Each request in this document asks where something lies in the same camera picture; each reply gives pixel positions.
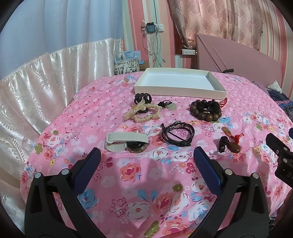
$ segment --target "silver screw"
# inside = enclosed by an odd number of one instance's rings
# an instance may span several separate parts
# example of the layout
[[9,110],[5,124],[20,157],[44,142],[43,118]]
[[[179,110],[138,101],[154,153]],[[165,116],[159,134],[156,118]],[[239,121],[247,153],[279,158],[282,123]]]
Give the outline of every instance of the silver screw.
[[61,171],[61,173],[62,173],[63,175],[67,175],[67,174],[69,174],[69,169],[63,169],[63,170]]
[[37,172],[37,173],[35,174],[35,178],[36,178],[36,179],[40,178],[41,176],[42,176],[42,174],[41,174],[40,172]]
[[252,176],[253,176],[255,179],[256,179],[256,178],[257,178],[257,179],[259,178],[259,175],[258,175],[257,173],[253,173]]
[[232,175],[233,174],[233,171],[230,170],[230,169],[225,169],[225,174]]

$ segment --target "white watch strap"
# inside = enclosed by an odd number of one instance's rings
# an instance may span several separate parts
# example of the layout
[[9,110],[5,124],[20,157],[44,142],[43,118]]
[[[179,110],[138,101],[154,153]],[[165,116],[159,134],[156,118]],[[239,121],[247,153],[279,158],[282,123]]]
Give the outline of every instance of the white watch strap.
[[119,152],[125,150],[127,141],[149,142],[149,138],[145,134],[136,132],[115,132],[108,133],[105,142],[105,148],[111,152]]

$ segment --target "black and white floral bag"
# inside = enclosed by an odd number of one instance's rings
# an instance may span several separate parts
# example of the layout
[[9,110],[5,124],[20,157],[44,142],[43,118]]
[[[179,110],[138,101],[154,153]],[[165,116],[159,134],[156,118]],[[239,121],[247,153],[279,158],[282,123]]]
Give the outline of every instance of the black and white floral bag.
[[127,59],[122,53],[122,59],[114,61],[114,75],[127,74],[139,71],[139,59]]

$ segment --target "blue gripper pad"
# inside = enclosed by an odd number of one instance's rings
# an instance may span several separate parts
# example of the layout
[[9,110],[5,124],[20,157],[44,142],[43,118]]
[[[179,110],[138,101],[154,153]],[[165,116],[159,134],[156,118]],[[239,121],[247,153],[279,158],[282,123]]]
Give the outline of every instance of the blue gripper pad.
[[100,162],[101,151],[98,148],[93,148],[85,159],[77,161],[72,167],[72,173],[74,174],[76,172],[73,178],[72,189],[76,197],[84,192]]
[[210,159],[201,147],[196,147],[193,160],[212,194],[219,197],[222,193],[223,168]]
[[289,129],[289,136],[290,136],[290,138],[293,139],[293,128],[290,128]]

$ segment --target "floral bedspread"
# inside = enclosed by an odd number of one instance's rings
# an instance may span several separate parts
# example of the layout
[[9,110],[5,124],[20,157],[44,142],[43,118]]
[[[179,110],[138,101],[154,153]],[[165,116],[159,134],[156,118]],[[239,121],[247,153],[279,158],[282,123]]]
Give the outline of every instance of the floral bedspread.
[[[288,137],[293,124],[283,110],[248,80],[213,73],[228,92],[228,103],[217,122],[198,121],[190,115],[189,104],[196,98],[164,96],[153,96],[153,102],[170,99],[177,104],[176,111],[163,109],[160,119],[143,124],[123,122],[123,113],[133,105],[133,86],[141,74],[104,77],[75,95],[35,145],[22,174],[23,199],[26,201],[37,171],[45,176],[58,174],[98,147],[102,161],[78,200],[102,233],[108,238],[186,237],[216,200],[193,162],[193,150],[201,146],[224,169],[245,176],[257,172],[273,215],[290,188],[275,177],[277,157],[265,138],[272,132],[293,149],[293,141]],[[193,125],[195,136],[191,147],[179,148],[162,140],[160,124],[176,120]],[[239,154],[228,150],[218,152],[223,126],[233,135],[245,134],[240,139]],[[104,149],[108,132],[145,133],[150,145],[140,154],[108,152]],[[64,222],[73,227],[58,194],[55,198]]]

